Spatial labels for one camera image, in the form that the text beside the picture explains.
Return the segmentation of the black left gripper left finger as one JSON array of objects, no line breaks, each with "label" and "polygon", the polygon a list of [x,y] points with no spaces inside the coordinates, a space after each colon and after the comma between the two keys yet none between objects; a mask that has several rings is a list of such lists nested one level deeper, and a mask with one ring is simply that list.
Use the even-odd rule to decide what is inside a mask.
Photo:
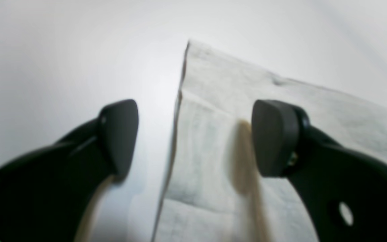
[{"label": "black left gripper left finger", "polygon": [[122,100],[0,167],[0,242],[73,242],[99,186],[128,176],[138,126],[137,103]]}]

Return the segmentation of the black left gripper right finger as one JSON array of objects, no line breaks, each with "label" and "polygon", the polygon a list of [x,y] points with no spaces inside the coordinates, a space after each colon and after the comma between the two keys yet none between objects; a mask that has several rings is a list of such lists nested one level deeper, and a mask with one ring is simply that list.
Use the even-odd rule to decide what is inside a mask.
[{"label": "black left gripper right finger", "polygon": [[257,100],[252,140],[259,173],[286,178],[321,242],[387,242],[387,164],[343,147],[299,106]]}]

